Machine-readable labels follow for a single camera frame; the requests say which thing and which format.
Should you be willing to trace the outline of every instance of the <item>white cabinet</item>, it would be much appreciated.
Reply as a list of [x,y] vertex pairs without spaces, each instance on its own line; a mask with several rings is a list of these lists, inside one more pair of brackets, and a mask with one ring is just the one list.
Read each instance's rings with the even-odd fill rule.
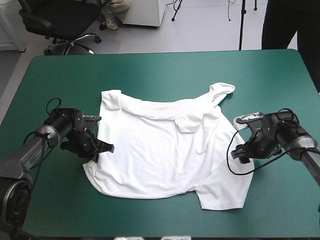
[[164,0],[131,0],[124,24],[159,27],[166,9]]

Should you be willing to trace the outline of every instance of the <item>gray floor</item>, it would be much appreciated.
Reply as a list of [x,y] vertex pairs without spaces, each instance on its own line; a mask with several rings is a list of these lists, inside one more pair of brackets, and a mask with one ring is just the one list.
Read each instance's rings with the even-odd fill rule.
[[[117,31],[99,30],[97,20],[87,32],[100,35],[102,43],[94,43],[94,39],[84,39],[82,43],[90,46],[96,54],[122,53],[165,53],[165,52],[198,52],[198,51],[229,51],[237,50],[239,45],[239,29],[241,19],[241,3],[238,0],[230,7],[228,20],[227,0],[183,0],[182,7],[174,22],[172,5],[165,10],[160,27],[120,25]],[[266,11],[267,0],[258,0],[258,10],[254,11],[254,0],[246,1],[247,14],[244,19],[243,49],[261,49],[261,33]],[[17,35],[26,46],[17,62],[0,61],[1,81],[6,78],[10,69],[15,68],[2,96],[0,95],[0,123],[15,95],[16,90],[28,68],[31,59],[43,55],[43,50],[50,43],[43,36],[25,30],[18,11],[21,7],[17,0],[6,6],[5,12],[14,26]],[[289,48],[297,48],[296,37]],[[53,53],[60,54],[57,48]],[[0,51],[1,55],[10,55]],[[70,54],[87,54],[84,50],[74,47]]]
[[21,53],[18,51],[0,51],[0,96],[5,91],[20,55]]

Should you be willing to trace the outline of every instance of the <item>chair base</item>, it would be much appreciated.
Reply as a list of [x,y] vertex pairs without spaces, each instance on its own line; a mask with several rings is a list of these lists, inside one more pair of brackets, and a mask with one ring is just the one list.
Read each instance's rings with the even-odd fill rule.
[[79,48],[82,48],[82,49],[86,50],[90,54],[95,54],[94,51],[92,51],[91,48],[89,48],[89,47],[87,47],[85,45],[82,45],[82,44],[80,44],[78,42],[79,40],[82,40],[82,39],[85,39],[85,38],[88,38],[88,37],[94,37],[94,41],[97,44],[102,42],[101,38],[95,33],[86,33],[86,34],[83,34],[83,35],[79,36],[78,38],[76,38],[74,40],[60,40],[60,41],[57,41],[57,39],[54,38],[52,43],[49,44],[46,47],[46,49],[43,51],[43,54],[44,55],[50,55],[51,54],[50,48],[53,47],[53,46],[59,46],[59,45],[66,45],[65,49],[63,50],[62,55],[67,55],[68,52],[70,51],[71,47],[73,47],[73,46],[77,46]]

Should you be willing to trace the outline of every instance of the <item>robotic arm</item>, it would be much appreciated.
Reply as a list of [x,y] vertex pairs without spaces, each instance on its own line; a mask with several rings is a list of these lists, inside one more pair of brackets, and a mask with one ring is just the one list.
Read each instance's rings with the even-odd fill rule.
[[250,128],[251,137],[236,146],[231,156],[239,158],[241,164],[252,159],[267,159],[281,154],[284,148],[292,159],[301,161],[320,185],[320,155],[317,141],[300,125],[298,117],[288,108],[275,113],[262,112],[239,116],[234,119],[240,131]]
[[97,162],[99,153],[114,151],[112,144],[97,139],[93,132],[101,117],[83,116],[82,112],[75,108],[59,108],[61,100],[58,100],[59,105],[33,132],[35,137],[0,159],[1,239],[5,238],[1,232],[12,236],[23,225],[33,189],[29,169],[43,157],[46,149],[53,149],[66,137],[68,141],[62,142],[60,148],[71,151],[80,158]]

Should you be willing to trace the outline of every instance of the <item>tripod stand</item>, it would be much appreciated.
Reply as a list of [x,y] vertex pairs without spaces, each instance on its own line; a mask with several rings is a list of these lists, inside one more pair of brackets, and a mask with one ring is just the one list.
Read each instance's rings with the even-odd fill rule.
[[[182,1],[183,0],[175,0],[173,2],[173,6],[175,5],[176,1],[179,1],[179,5],[177,7],[177,9],[175,9],[173,18],[171,19],[172,22],[175,21],[176,15],[181,7]],[[257,10],[257,0],[254,0],[254,9],[253,10]],[[244,19],[245,19],[245,14],[247,13],[246,10],[246,0],[242,0],[242,6],[241,6],[241,25],[240,25],[240,37],[239,37],[239,50],[242,49],[242,39],[243,39],[243,31],[244,31]]]
[[[257,11],[257,0],[254,0],[254,9]],[[239,36],[239,51],[242,50],[242,38],[244,34],[244,20],[245,20],[245,14],[247,13],[246,10],[246,0],[242,0],[242,6],[241,6],[241,24],[240,24],[240,36]]]

